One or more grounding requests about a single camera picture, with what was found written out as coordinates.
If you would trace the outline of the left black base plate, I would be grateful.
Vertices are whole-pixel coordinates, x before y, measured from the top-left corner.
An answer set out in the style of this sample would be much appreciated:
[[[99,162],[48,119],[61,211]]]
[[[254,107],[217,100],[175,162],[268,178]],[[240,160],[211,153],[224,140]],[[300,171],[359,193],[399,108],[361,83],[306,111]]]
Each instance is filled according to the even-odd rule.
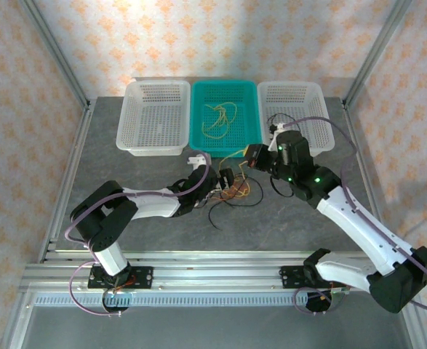
[[[150,289],[153,281],[153,267],[127,266],[122,272],[110,276],[102,266],[94,265],[89,274],[89,289]]]

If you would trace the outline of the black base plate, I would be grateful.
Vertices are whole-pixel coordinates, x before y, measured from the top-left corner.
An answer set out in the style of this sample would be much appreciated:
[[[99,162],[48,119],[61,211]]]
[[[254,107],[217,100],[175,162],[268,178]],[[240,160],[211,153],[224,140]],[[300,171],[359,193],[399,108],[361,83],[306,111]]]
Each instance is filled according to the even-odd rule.
[[[336,281],[325,281],[318,278],[311,279],[303,265],[281,266],[279,275],[284,289],[299,289],[301,287],[331,289],[346,286],[345,284]]]
[[[150,289],[153,281],[153,267],[127,266],[122,272],[110,276],[102,266],[94,265],[89,274],[89,289]]]

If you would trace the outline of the aluminium frame post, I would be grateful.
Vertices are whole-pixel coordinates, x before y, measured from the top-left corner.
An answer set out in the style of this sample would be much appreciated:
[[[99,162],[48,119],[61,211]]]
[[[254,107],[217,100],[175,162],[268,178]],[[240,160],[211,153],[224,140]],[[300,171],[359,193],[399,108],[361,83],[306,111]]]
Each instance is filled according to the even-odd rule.
[[[90,101],[35,0],[18,0],[18,2],[37,30],[52,59],[71,88],[74,97],[83,108],[88,109]]]
[[[380,56],[383,54],[411,3],[412,0],[396,0],[394,2],[393,8],[388,14],[379,34],[362,63],[347,95],[342,99],[343,108],[345,110],[348,110],[356,102],[357,97],[363,90],[366,80],[380,59]]]

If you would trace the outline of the white perforated plastic basket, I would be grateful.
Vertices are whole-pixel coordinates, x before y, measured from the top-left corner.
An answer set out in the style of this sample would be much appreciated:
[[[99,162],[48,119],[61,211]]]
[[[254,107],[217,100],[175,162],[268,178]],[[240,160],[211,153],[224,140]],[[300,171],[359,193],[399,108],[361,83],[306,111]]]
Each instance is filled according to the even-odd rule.
[[[188,144],[191,85],[142,80],[125,91],[116,146],[133,156],[179,156]]]
[[[312,156],[330,151],[335,146],[330,123],[323,121],[329,114],[321,87],[305,81],[264,81],[257,85],[260,126],[263,143],[270,145],[272,124],[290,123],[310,117],[293,125],[308,140]]]

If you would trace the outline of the teal perforated plastic basket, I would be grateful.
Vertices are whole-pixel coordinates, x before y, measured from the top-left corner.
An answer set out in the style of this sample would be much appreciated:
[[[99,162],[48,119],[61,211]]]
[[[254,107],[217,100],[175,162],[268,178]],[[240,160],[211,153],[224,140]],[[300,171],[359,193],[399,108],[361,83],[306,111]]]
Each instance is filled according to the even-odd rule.
[[[257,87],[245,80],[193,83],[189,145],[213,158],[238,157],[250,144],[261,143]]]

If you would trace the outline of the aluminium table side rail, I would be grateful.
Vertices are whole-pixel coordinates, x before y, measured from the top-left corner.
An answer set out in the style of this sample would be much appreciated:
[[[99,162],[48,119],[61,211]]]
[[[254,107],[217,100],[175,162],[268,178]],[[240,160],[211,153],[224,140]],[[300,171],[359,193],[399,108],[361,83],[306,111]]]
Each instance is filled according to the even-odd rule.
[[[357,147],[356,158],[357,158],[357,162],[358,162],[358,165],[359,165],[359,168],[361,171],[362,179],[364,182],[364,187],[365,187],[365,190],[367,192],[367,197],[368,197],[368,201],[370,203],[371,213],[377,220],[379,220],[380,222],[383,222],[383,219],[380,215],[380,207],[379,207],[379,205],[376,201],[375,195],[374,195],[372,181],[370,179],[370,175],[368,172],[367,161],[364,159],[363,154],[362,154],[362,143],[361,143],[359,136],[356,132],[355,122],[352,120],[351,115],[349,113],[349,109],[346,106],[344,100],[341,100],[341,105],[342,105],[343,113],[344,113],[345,120],[347,123],[348,132],[351,136],[352,141],[354,142],[354,145]]]
[[[95,109],[96,99],[90,100],[89,104],[84,107],[81,120],[76,129],[71,151],[68,156],[63,179],[60,184],[60,189],[57,194],[54,208],[49,224],[41,244],[38,263],[45,261],[47,256],[48,246],[50,243],[55,243],[60,235],[61,227],[65,217],[65,210],[73,187],[73,181],[76,176],[76,171],[79,166],[79,160],[84,147],[85,139],[91,122],[92,114]]]

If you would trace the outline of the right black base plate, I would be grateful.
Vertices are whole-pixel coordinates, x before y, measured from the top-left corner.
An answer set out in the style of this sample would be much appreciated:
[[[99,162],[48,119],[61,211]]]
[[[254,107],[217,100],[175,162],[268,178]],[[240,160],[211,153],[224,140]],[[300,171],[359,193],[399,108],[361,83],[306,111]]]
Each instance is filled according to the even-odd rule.
[[[301,287],[331,289],[346,286],[345,284],[336,281],[325,281],[318,278],[311,279],[303,265],[281,266],[279,275],[284,289],[299,289]]]

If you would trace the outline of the aluminium mounting rail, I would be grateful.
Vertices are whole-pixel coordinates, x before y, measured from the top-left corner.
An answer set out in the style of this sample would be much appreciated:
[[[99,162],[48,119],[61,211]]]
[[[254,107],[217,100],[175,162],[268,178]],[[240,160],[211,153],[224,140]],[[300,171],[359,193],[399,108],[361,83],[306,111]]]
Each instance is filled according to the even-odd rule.
[[[177,251],[126,252],[132,265],[153,267],[153,292],[280,292],[279,269],[300,265],[310,252],[290,251]],[[80,291],[87,288],[90,259],[84,250],[46,253],[42,263],[28,264],[21,292],[65,292],[72,278]]]

